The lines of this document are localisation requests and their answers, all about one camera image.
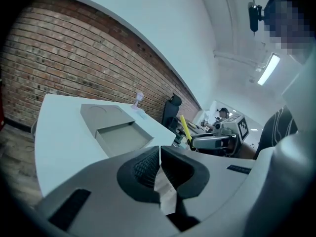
pink object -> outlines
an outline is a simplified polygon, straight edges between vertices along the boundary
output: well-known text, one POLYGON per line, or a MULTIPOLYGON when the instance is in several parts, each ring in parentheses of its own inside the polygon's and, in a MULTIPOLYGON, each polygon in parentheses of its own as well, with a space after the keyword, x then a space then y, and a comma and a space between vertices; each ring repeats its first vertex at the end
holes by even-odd
POLYGON ((144 98, 144 94, 143 94, 142 92, 137 93, 136 102, 135 102, 135 104, 132 105, 132 108, 135 109, 135 110, 137 110, 137 109, 138 109, 137 104, 138 104, 138 102, 141 101, 143 98, 144 98))

white ceiling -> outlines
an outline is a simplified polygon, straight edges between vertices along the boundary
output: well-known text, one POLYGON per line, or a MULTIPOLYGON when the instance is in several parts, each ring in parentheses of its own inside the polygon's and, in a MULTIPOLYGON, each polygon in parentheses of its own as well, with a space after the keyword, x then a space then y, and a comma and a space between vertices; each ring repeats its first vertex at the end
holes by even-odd
MULTIPOLYGON (((246 116, 264 125, 285 104, 281 94, 301 65, 276 48, 263 23, 254 37, 249 26, 248 3, 253 0, 203 0, 216 38, 215 58, 219 66, 216 100, 239 108, 246 116), (281 60, 263 86, 257 84, 272 53, 281 60)), ((255 0, 264 8, 268 0, 255 0)))

office chair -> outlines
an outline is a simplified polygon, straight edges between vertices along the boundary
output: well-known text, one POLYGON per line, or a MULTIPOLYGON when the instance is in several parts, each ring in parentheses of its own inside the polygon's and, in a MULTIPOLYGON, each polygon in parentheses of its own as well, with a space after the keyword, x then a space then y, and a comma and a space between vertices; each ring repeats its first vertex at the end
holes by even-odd
POLYGON ((163 116, 161 124, 168 128, 171 132, 176 135, 174 142, 180 144, 183 135, 176 131, 178 126, 177 114, 179 112, 179 106, 182 104, 182 100, 179 96, 173 94, 170 100, 166 101, 163 109, 163 116))

person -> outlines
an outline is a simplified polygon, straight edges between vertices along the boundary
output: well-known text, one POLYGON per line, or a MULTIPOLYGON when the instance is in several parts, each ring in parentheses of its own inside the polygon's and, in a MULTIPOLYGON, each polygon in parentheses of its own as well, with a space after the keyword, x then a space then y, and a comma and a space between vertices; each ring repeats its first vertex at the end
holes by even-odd
POLYGON ((207 132, 211 132, 215 129, 215 125, 229 118, 229 111, 227 108, 223 107, 219 112, 219 118, 216 118, 216 121, 213 124, 205 124, 209 128, 207 132))

